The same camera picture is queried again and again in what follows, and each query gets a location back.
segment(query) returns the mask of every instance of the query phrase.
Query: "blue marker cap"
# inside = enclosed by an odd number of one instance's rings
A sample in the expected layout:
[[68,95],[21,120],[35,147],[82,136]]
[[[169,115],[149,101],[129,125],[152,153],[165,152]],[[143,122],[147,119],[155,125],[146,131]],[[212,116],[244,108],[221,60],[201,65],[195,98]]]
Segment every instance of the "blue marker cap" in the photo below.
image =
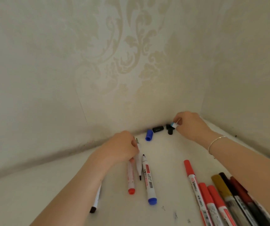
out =
[[151,141],[153,138],[153,131],[148,129],[148,131],[146,132],[146,137],[145,137],[145,140],[146,141]]
[[156,205],[157,204],[157,198],[153,197],[148,200],[148,203],[150,205]]

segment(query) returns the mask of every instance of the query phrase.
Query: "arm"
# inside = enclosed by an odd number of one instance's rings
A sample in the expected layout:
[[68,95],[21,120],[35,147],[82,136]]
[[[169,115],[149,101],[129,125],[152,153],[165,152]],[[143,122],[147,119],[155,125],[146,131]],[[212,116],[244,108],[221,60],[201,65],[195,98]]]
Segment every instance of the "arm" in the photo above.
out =
[[[213,140],[222,136],[212,131],[197,113],[178,113],[176,129],[186,138],[208,149]],[[248,190],[270,213],[270,159],[228,138],[215,141],[210,153]]]
[[107,172],[114,164],[131,159],[138,151],[129,132],[115,134],[89,156],[73,179],[30,226],[82,226]]

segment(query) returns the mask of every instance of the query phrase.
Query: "ink stain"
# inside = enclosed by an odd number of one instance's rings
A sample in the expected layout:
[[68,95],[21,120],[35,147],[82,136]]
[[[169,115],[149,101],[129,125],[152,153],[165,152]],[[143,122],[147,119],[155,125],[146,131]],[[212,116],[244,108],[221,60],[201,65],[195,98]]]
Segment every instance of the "ink stain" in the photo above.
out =
[[174,220],[177,221],[177,219],[178,219],[177,213],[176,211],[174,211]]

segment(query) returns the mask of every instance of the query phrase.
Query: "silver bracelet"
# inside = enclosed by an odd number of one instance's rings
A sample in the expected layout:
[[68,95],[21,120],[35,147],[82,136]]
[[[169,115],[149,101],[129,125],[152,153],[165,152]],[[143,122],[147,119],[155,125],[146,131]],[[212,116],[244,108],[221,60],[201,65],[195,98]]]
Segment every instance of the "silver bracelet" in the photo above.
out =
[[212,145],[215,141],[217,141],[218,139],[224,138],[224,137],[225,137],[225,136],[218,137],[218,138],[216,138],[214,141],[211,142],[211,144],[210,144],[209,147],[208,147],[208,153],[209,153],[209,154],[211,154],[211,153],[209,152],[209,149],[210,149],[211,145]]

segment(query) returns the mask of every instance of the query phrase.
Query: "gold marker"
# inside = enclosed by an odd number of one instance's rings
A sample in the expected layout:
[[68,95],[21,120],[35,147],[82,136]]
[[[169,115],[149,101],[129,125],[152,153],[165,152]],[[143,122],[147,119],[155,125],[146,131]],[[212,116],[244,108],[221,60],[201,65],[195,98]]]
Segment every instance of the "gold marker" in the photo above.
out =
[[224,199],[236,224],[238,226],[250,226],[248,220],[246,219],[240,207],[237,205],[237,202],[235,201],[234,197],[232,196],[230,190],[226,186],[221,176],[214,175],[211,177],[211,179],[215,184],[217,190],[219,191],[220,195]]

